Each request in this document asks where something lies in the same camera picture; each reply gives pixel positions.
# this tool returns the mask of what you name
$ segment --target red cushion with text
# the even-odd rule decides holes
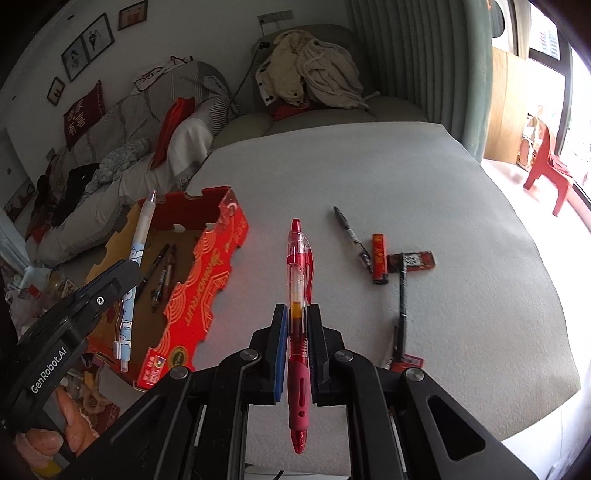
[[[64,115],[64,134],[68,150],[71,150],[79,138],[104,114],[103,89],[99,80],[95,87],[87,95],[74,102]]]

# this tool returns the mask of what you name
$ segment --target clothes pile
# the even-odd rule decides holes
[[[284,32],[274,43],[276,48],[255,73],[266,105],[282,99],[301,109],[309,99],[334,108],[368,108],[347,49],[304,30]]]

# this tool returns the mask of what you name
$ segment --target white tablecloth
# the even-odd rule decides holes
[[[564,315],[538,251],[511,205],[440,125],[372,123],[288,132],[215,151],[187,192],[231,185],[249,223],[233,273],[213,304],[196,368],[217,365],[268,326],[287,298],[285,252],[298,217],[314,250],[315,303],[345,345],[379,364],[398,285],[375,286],[333,214],[367,247],[432,250],[437,267],[408,275],[407,352],[496,437],[504,439],[579,389]],[[251,407],[246,461],[346,475],[345,410],[311,409],[306,451],[293,452],[287,399]]]

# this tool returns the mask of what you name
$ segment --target blanket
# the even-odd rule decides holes
[[[115,180],[121,178],[125,170],[134,165],[140,158],[145,157],[149,151],[150,141],[147,138],[140,138],[110,152],[100,162],[99,168],[92,176],[92,180],[86,185],[78,205],[94,192],[104,190]]]

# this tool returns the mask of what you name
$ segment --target green curtain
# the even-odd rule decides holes
[[[419,106],[477,161],[492,95],[486,0],[346,0],[383,95]]]

